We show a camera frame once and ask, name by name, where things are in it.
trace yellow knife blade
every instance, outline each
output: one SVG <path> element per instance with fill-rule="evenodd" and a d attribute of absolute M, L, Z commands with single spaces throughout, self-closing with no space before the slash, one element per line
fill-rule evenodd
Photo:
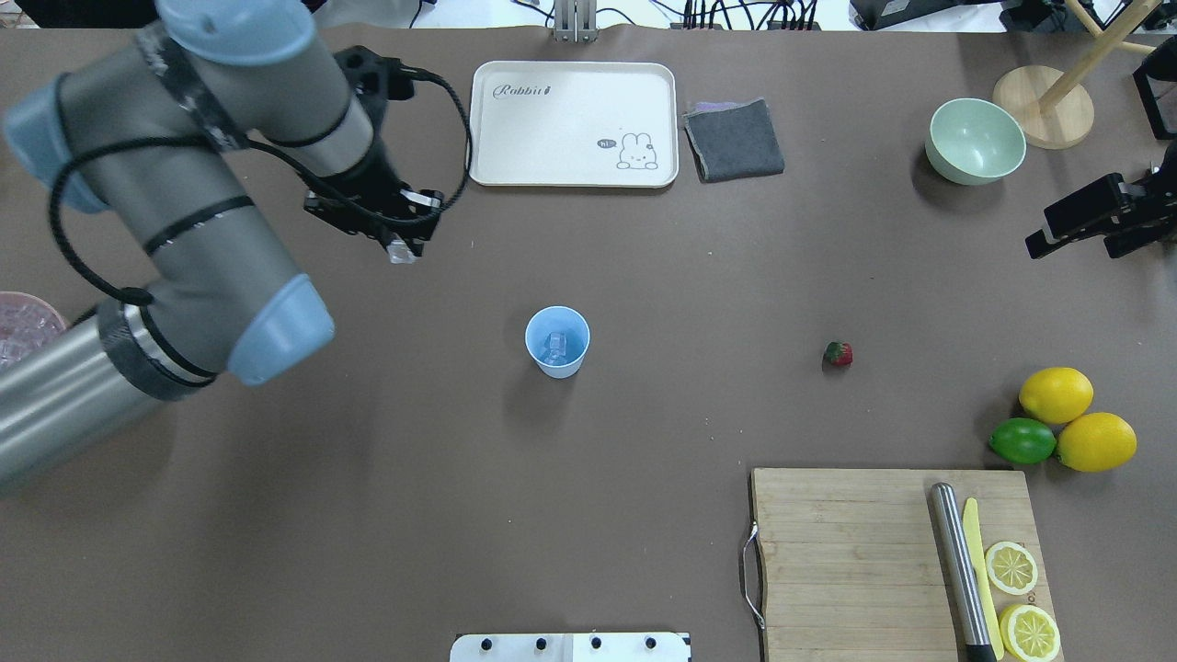
<path fill-rule="evenodd" d="M 989 642 L 993 646 L 993 656 L 1005 657 L 1005 644 L 1002 633 L 997 630 L 997 609 L 993 608 L 993 594 L 989 588 L 989 572 L 985 571 L 985 547 L 980 542 L 980 515 L 977 512 L 977 499 L 970 497 L 964 502 L 960 514 L 964 525 L 964 542 L 969 545 L 969 561 L 977 575 L 977 593 L 980 594 L 980 609 L 985 613 L 985 627 L 989 628 Z"/>

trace wooden stand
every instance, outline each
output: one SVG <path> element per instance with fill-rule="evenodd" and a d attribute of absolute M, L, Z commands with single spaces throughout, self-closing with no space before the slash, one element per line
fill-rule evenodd
<path fill-rule="evenodd" d="M 993 102 L 1013 115 L 1026 134 L 1026 143 L 1046 150 L 1077 145 L 1095 124 L 1095 106 L 1079 82 L 1112 48 L 1122 46 L 1123 39 L 1159 4 L 1161 0 L 1132 2 L 1106 31 L 1098 33 L 1095 24 L 1084 21 L 1096 34 L 1096 42 L 1070 71 L 1063 73 L 1037 65 L 1016 68 L 997 81 Z M 1083 12 L 1075 0 L 1068 0 L 1068 5 L 1073 5 L 1076 15 Z"/>

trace wooden cutting board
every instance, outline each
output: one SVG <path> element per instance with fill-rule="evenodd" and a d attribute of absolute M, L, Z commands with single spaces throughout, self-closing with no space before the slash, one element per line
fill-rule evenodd
<path fill-rule="evenodd" d="M 985 549 L 1013 541 L 1038 561 L 1029 595 L 993 589 L 997 613 L 1033 603 L 1055 615 L 1020 471 L 754 469 L 767 662 L 963 660 L 927 498 L 940 481 L 958 510 L 977 498 Z"/>

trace green bowl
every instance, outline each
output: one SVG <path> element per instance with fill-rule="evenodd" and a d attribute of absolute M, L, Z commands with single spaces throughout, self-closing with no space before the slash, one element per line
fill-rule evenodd
<path fill-rule="evenodd" d="M 932 114 L 924 151 L 945 179 L 976 186 L 1017 170 L 1026 155 L 1026 137 L 1000 106 L 952 99 Z"/>

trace gray cloth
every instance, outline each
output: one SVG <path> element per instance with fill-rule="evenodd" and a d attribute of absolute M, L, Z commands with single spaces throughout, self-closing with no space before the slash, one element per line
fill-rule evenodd
<path fill-rule="evenodd" d="M 686 135 L 699 158 L 704 181 L 785 171 L 764 99 L 736 105 L 698 104 L 686 114 Z"/>

